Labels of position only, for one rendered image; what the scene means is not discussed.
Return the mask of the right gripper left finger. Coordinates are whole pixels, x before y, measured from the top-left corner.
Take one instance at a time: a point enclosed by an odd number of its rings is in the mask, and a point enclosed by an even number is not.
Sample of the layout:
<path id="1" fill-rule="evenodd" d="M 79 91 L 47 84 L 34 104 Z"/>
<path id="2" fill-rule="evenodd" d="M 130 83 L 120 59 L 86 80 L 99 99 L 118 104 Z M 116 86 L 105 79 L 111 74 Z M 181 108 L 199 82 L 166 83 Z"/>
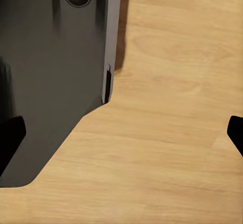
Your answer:
<path id="1" fill-rule="evenodd" d="M 0 176 L 26 135 L 21 116 L 0 121 Z"/>

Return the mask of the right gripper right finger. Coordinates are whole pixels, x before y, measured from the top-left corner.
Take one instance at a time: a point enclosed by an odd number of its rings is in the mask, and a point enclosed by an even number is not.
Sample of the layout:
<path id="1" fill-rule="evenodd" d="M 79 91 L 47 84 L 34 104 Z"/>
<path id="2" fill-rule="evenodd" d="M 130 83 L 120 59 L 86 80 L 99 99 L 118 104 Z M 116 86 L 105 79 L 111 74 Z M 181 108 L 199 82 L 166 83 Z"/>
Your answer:
<path id="1" fill-rule="evenodd" d="M 243 156 L 243 118 L 232 116 L 229 121 L 227 134 Z"/>

